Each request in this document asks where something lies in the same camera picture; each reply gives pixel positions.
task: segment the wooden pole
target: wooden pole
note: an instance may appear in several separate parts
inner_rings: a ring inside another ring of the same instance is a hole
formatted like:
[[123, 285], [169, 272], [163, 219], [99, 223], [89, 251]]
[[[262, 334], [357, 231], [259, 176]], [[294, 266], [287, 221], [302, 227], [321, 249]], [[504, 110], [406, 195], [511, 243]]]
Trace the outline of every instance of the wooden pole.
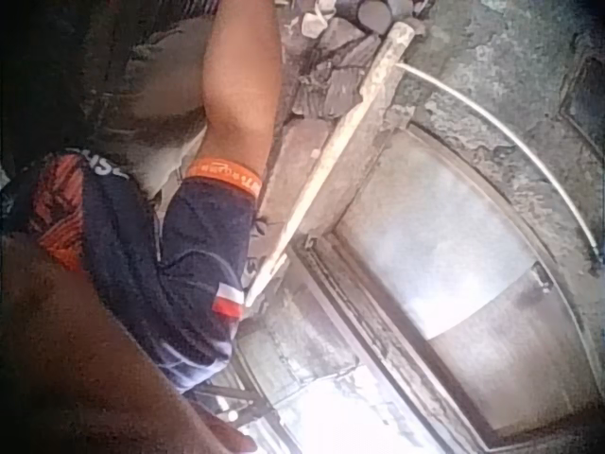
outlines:
[[391, 28], [359, 89], [363, 100], [340, 118], [334, 132], [323, 147], [313, 172], [307, 179], [294, 203], [288, 221], [282, 228], [274, 250], [261, 266], [248, 290], [246, 306], [253, 305], [279, 269], [280, 262], [283, 263], [284, 250], [296, 234], [304, 215], [320, 192], [342, 151], [349, 145], [354, 132], [365, 118], [374, 100], [384, 88], [393, 67], [402, 58], [413, 38], [414, 29], [403, 22], [397, 22]]

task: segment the sleeve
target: sleeve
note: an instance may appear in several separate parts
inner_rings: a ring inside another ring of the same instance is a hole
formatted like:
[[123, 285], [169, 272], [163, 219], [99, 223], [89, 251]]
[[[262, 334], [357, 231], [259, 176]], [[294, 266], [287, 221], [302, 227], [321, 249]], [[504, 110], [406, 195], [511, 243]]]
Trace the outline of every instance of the sleeve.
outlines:
[[190, 175], [168, 206], [159, 277], [172, 305], [160, 367], [181, 391], [222, 369], [243, 313], [254, 196], [220, 179]]

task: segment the stone wall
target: stone wall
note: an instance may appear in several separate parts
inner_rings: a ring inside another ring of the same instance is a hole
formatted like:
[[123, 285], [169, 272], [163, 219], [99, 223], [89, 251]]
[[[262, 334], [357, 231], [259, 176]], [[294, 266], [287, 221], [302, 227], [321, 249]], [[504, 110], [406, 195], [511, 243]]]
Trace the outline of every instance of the stone wall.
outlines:
[[[564, 108], [586, 56], [603, 58], [595, 20], [574, 1], [440, 0], [425, 17], [427, 36], [412, 45], [406, 61], [461, 91], [526, 141], [602, 246], [605, 150], [586, 140]], [[504, 134], [451, 96], [407, 76], [394, 103], [413, 111], [411, 122], [473, 166], [542, 240], [559, 267], [602, 391], [604, 282], [561, 196]], [[591, 131], [605, 128], [598, 113], [584, 122]]]

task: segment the white pipe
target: white pipe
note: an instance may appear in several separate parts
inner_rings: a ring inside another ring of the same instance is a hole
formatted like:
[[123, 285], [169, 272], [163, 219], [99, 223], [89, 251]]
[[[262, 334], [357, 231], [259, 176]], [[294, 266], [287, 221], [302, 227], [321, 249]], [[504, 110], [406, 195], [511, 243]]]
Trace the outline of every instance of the white pipe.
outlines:
[[569, 211], [571, 211], [574, 218], [576, 218], [576, 221], [578, 222], [580, 228], [586, 235], [586, 238], [588, 239], [588, 242], [590, 243], [590, 246], [593, 250], [593, 253], [595, 254], [595, 257], [600, 258], [600, 253], [598, 250], [598, 246], [596, 244], [595, 237], [593, 236], [593, 233], [588, 228], [588, 224], [582, 217], [582, 214], [579, 212], [578, 207], [571, 200], [571, 197], [569, 197], [569, 194], [567, 194], [567, 191], [565, 191], [565, 189], [563, 188], [561, 183], [559, 183], [557, 178], [550, 172], [550, 170], [548, 170], [548, 167], [546, 167], [545, 163], [543, 163], [542, 160], [538, 156], [536, 156], [536, 154], [533, 151], [531, 151], [531, 149], [514, 132], [512, 132], [504, 123], [502, 123], [491, 113], [489, 113], [488, 111], [483, 109], [477, 103], [472, 101], [470, 98], [466, 97], [461, 92], [454, 90], [453, 88], [449, 87], [448, 85], [445, 85], [440, 80], [437, 80], [437, 79], [433, 78], [432, 76], [429, 76], [425, 72], [421, 71], [420, 69], [417, 69], [414, 66], [410, 66], [409, 64], [406, 64], [403, 62], [397, 63], [397, 66], [399, 66], [402, 69], [405, 69], [409, 74], [412, 74], [419, 79], [422, 79], [432, 85], [435, 85], [436, 87], [442, 89], [444, 92], [447, 92], [448, 94], [455, 97], [456, 99], [459, 99], [464, 104], [466, 104], [471, 109], [473, 109], [475, 112], [477, 112], [478, 114], [483, 116], [486, 120], [488, 120], [494, 126], [496, 126], [517, 147], [519, 147], [527, 155], [527, 157], [531, 160], [531, 162], [536, 167], [538, 167], [540, 169], [540, 171], [546, 176], [546, 178], [550, 181], [550, 183], [555, 187], [557, 192], [559, 192], [559, 194], [561, 195], [561, 197], [567, 204]]

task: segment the t-shirt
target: t-shirt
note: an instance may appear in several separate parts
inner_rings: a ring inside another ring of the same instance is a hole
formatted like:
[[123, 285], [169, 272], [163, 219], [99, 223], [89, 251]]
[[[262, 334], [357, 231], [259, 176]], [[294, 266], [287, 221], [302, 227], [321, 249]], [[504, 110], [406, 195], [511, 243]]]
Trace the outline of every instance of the t-shirt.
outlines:
[[89, 150], [47, 157], [2, 194], [3, 232], [20, 232], [101, 301], [184, 392], [222, 369], [243, 311], [240, 277], [258, 179], [222, 160], [194, 163], [161, 235], [130, 175]]

